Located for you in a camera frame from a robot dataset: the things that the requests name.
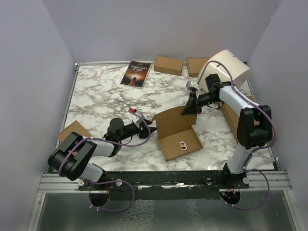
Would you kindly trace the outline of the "small cartoon figure eraser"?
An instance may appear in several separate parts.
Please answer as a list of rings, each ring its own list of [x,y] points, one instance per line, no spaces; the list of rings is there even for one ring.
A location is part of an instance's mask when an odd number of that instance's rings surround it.
[[[187,150],[187,145],[186,145],[185,142],[180,141],[180,149],[183,150],[183,151]]]

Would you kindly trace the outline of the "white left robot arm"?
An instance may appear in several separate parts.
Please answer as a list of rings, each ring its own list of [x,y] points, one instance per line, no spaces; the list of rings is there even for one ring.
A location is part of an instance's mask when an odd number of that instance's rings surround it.
[[[150,135],[157,130],[151,124],[150,120],[138,119],[136,123],[125,125],[122,119],[114,118],[102,139],[85,138],[77,132],[71,132],[50,155],[48,165],[57,170],[60,176],[71,181],[87,180],[94,189],[101,190],[106,185],[106,172],[92,164],[90,159],[93,156],[114,157],[121,147],[130,147],[122,141],[135,135],[148,141]]]

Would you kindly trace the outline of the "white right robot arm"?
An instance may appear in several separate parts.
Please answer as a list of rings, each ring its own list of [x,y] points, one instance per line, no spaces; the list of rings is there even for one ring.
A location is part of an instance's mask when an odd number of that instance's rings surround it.
[[[232,188],[243,180],[252,155],[273,139],[271,108],[259,105],[240,93],[230,82],[222,82],[217,74],[205,79],[207,93],[199,94],[199,84],[188,81],[189,98],[181,115],[200,114],[202,107],[213,103],[226,103],[238,115],[236,137],[238,145],[231,159],[223,167],[221,183]]]

